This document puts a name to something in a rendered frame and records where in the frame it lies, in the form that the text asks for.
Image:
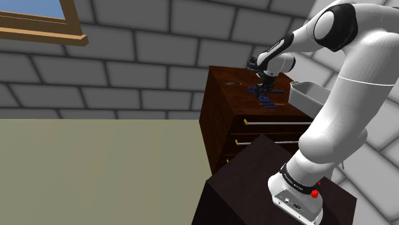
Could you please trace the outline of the blue ridged object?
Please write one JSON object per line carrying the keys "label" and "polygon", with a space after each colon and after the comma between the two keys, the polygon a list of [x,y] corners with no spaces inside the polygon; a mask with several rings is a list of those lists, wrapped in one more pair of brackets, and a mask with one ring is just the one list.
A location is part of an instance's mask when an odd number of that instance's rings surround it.
{"label": "blue ridged object", "polygon": [[278,108],[275,103],[271,102],[270,98],[266,94],[261,93],[260,95],[256,95],[255,87],[250,86],[247,89],[250,93],[255,95],[256,99],[260,102],[260,105],[263,106],[265,109]]}

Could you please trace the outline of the wooden framed window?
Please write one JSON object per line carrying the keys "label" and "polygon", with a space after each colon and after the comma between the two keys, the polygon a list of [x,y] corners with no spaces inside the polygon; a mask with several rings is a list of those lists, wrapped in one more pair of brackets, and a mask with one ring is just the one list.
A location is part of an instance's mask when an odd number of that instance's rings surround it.
{"label": "wooden framed window", "polygon": [[88,36],[82,33],[74,0],[59,3],[62,18],[0,10],[0,39],[81,47],[89,44]]}

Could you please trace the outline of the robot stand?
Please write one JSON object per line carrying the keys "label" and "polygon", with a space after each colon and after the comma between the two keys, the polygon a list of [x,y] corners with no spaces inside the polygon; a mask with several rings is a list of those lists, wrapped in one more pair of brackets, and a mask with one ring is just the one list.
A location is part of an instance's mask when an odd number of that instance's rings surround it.
{"label": "robot stand", "polygon": [[191,225],[302,225],[272,202],[267,185],[291,157],[257,137],[205,182]]}

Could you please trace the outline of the grey rectangular bin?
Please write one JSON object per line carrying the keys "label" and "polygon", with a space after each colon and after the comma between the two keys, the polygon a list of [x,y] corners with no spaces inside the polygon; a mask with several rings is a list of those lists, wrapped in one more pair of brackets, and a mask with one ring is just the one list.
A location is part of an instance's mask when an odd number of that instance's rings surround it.
{"label": "grey rectangular bin", "polygon": [[326,103],[330,91],[313,82],[292,81],[288,103],[310,118],[315,118]]}

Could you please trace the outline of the dark wooden chest of drawers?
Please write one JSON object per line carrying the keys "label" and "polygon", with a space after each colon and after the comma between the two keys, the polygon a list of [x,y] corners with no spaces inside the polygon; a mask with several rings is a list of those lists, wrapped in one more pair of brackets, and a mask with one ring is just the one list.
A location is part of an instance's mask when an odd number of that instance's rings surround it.
{"label": "dark wooden chest of drawers", "polygon": [[[274,89],[284,94],[266,94],[278,108],[265,109],[248,87],[259,78],[244,68],[210,66],[201,106],[199,125],[212,173],[216,173],[258,136],[265,135],[285,150],[295,153],[300,136],[312,118],[288,103],[291,78],[280,74]],[[225,85],[241,82],[242,85]]]}

